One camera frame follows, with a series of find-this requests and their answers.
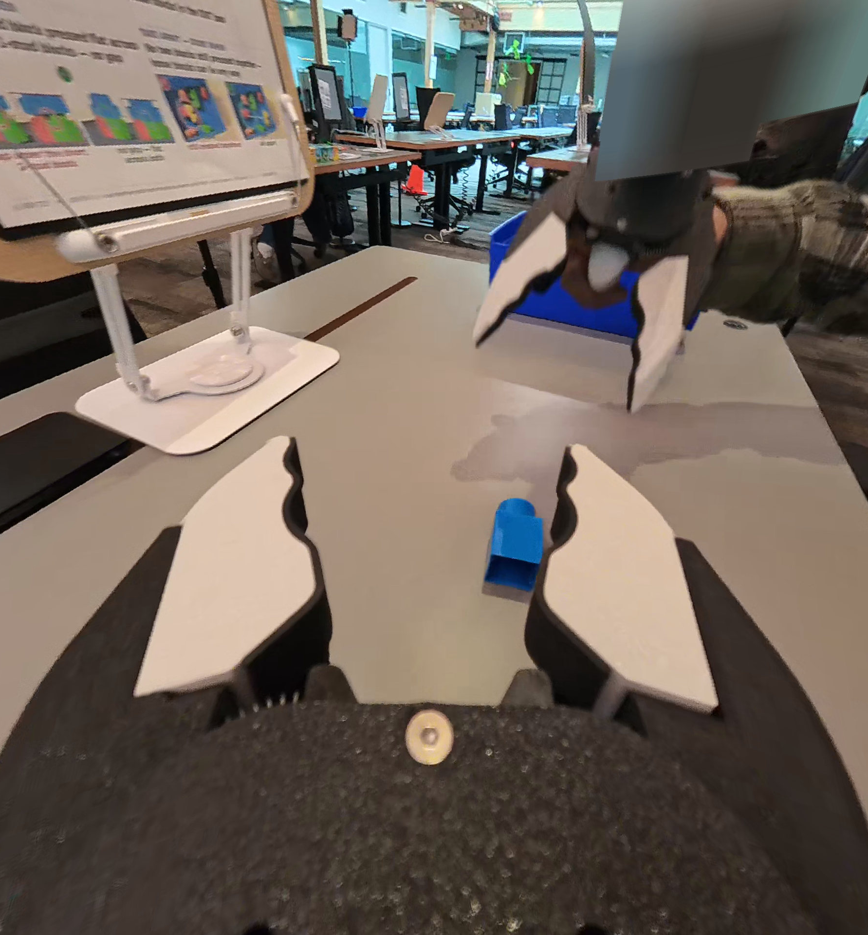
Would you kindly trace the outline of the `person's right forearm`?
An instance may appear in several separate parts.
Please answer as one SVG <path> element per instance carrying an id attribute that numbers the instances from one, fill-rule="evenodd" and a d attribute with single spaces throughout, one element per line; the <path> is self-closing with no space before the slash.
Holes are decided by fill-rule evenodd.
<path id="1" fill-rule="evenodd" d="M 868 337 L 868 194 L 836 181 L 715 192 L 724 228 L 702 304 Z"/>

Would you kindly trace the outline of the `blue mega block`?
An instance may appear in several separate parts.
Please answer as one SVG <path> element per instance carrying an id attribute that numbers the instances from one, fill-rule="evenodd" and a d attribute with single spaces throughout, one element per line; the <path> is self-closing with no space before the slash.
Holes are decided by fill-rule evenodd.
<path id="1" fill-rule="evenodd" d="M 527 499 L 503 500 L 496 511 L 489 540 L 483 592 L 489 596 L 525 600 L 536 585 L 544 554 L 544 520 Z"/>

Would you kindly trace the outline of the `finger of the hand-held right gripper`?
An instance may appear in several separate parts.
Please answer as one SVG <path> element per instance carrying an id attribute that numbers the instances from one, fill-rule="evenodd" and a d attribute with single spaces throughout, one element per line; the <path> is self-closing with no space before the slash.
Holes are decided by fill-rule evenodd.
<path id="1" fill-rule="evenodd" d="M 567 257 L 567 224 L 551 212 L 499 265 L 474 324 L 474 346 L 483 345 L 533 292 L 546 289 L 556 281 Z"/>
<path id="2" fill-rule="evenodd" d="M 638 333 L 627 384 L 630 413 L 648 404 L 683 342 L 688 266 L 687 255 L 668 256 L 638 277 L 632 294 Z"/>

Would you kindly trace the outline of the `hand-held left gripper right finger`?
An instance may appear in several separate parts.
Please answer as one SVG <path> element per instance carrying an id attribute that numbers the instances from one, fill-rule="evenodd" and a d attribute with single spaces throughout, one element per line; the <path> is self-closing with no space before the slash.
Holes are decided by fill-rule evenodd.
<path id="1" fill-rule="evenodd" d="M 524 644 L 554 700 L 613 719 L 629 695 L 711 714 L 717 690 L 674 532 L 620 474 L 565 450 Z"/>

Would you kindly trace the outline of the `blue plastic bin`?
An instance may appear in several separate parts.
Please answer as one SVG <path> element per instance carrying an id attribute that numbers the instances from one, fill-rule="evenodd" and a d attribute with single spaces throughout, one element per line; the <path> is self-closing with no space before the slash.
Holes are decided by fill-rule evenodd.
<path id="1" fill-rule="evenodd" d="M 493 282 L 510 252 L 512 241 L 523 219 L 524 212 L 521 211 L 500 223 L 490 233 L 489 282 Z M 569 296 L 559 280 L 554 281 L 546 292 L 531 291 L 518 306 L 517 314 L 538 321 L 556 322 L 579 330 L 616 337 L 632 338 L 638 333 L 638 323 L 628 298 L 603 308 L 584 309 Z"/>

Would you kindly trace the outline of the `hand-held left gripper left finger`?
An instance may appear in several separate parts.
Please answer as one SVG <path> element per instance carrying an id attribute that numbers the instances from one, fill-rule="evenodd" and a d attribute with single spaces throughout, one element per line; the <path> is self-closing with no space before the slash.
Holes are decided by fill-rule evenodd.
<path id="1" fill-rule="evenodd" d="M 250 707 L 303 696 L 331 642 L 308 527 L 295 438 L 269 439 L 211 486 L 180 525 L 135 696 L 226 687 Z"/>

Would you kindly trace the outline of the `wood top office desk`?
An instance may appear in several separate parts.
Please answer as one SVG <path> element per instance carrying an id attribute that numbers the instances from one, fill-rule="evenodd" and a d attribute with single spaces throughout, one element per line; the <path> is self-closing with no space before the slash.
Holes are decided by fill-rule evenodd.
<path id="1" fill-rule="evenodd" d="M 528 169 L 529 200 L 546 193 L 557 181 L 579 166 L 585 165 L 596 147 L 564 147 L 529 154 L 525 159 Z"/>
<path id="2" fill-rule="evenodd" d="M 386 136 L 388 150 L 410 150 L 420 154 L 417 161 L 424 169 L 435 173 L 435 193 L 433 195 L 432 225 L 434 229 L 452 226 L 451 179 L 456 165 L 472 155 L 480 158 L 476 200 L 473 207 L 462 208 L 455 220 L 460 222 L 463 216 L 472 213 L 484 213 L 483 200 L 487 181 L 487 169 L 490 156 L 504 154 L 513 150 L 516 141 L 521 139 L 521 130 L 515 131 L 475 131 L 453 129 L 451 131 L 395 131 Z"/>
<path id="3" fill-rule="evenodd" d="M 392 245 L 392 189 L 406 181 L 411 164 L 420 156 L 410 150 L 374 150 L 365 146 L 335 144 L 358 148 L 366 155 L 359 161 L 318 167 L 314 161 L 314 189 L 311 212 L 320 234 L 327 234 L 327 245 L 353 252 L 363 244 L 351 242 L 354 230 L 350 196 L 362 192 L 368 246 Z"/>

